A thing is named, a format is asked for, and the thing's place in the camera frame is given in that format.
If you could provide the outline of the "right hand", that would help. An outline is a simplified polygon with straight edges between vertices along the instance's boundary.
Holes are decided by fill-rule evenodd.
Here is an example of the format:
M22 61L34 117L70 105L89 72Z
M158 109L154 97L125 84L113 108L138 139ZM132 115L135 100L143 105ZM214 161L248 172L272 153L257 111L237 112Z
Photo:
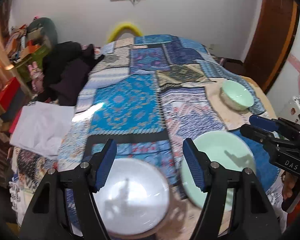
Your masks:
M298 178L296 176L286 172L282 189L282 196L284 200L290 198L293 195L292 189L294 188L297 179Z

